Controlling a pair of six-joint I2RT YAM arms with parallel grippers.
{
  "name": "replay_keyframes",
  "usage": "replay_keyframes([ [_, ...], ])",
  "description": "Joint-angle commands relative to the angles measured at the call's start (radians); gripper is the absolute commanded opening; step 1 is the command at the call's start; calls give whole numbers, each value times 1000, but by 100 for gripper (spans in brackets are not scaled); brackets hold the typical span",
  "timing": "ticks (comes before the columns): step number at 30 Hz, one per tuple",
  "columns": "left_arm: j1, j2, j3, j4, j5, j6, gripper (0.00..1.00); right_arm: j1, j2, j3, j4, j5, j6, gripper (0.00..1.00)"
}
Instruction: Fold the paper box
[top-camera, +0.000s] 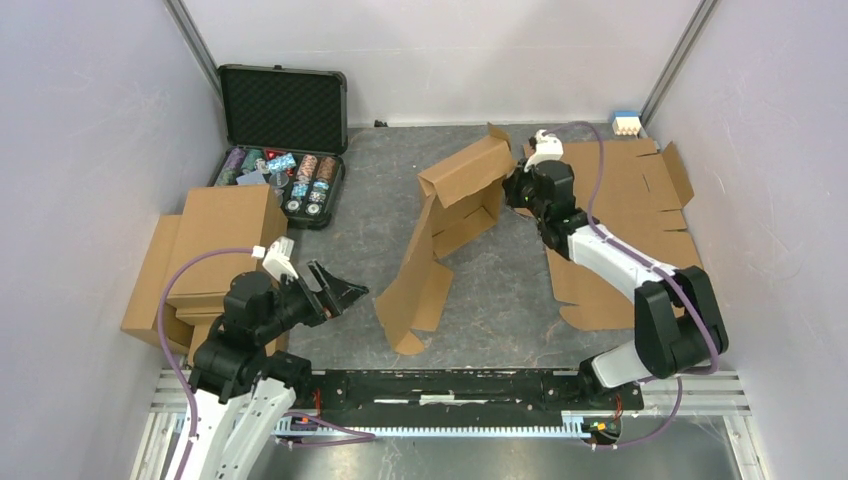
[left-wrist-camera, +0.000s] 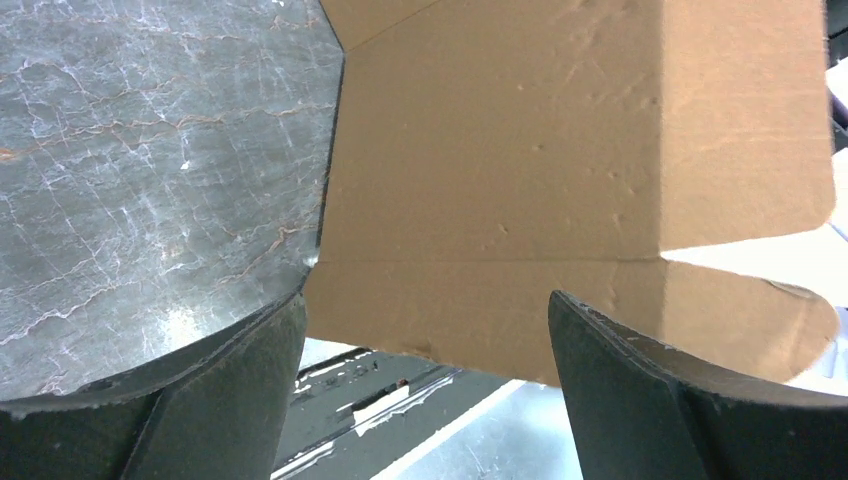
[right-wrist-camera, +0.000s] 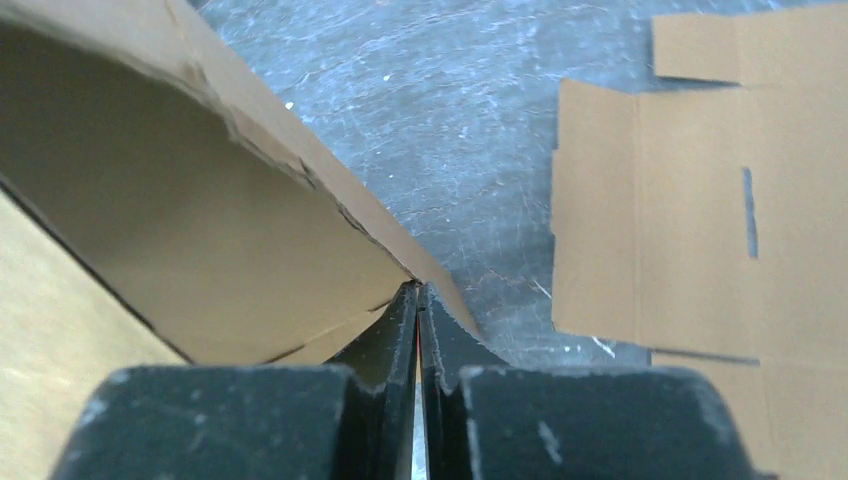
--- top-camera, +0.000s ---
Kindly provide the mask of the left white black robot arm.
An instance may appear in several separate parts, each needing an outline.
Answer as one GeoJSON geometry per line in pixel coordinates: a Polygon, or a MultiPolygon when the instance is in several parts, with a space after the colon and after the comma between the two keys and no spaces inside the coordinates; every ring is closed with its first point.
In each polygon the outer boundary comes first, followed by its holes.
{"type": "Polygon", "coordinates": [[[340,316],[368,288],[309,269],[312,290],[287,260],[236,276],[224,311],[196,348],[189,375],[178,378],[188,401],[169,479],[245,479],[276,424],[314,394],[309,360],[266,347],[297,325],[319,326],[340,316]]]}

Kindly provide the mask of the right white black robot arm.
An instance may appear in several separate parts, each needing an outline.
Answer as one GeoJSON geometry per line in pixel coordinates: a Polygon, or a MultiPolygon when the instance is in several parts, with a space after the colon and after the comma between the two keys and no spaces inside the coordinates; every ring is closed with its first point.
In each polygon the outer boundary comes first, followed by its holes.
{"type": "Polygon", "coordinates": [[[546,247],[592,271],[633,306],[632,340],[581,363],[580,400],[602,408],[627,383],[714,373],[729,340],[707,273],[662,263],[620,240],[578,207],[574,180],[561,161],[525,162],[503,189],[508,206],[531,213],[546,247]]]}

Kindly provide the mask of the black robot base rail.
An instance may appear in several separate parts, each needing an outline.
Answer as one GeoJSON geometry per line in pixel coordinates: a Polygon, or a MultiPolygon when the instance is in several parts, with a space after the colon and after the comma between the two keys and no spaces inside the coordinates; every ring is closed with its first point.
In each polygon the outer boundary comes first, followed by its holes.
{"type": "Polygon", "coordinates": [[[568,412],[640,411],[634,383],[602,393],[572,369],[314,371],[296,412],[349,427],[554,427],[568,412]]]}

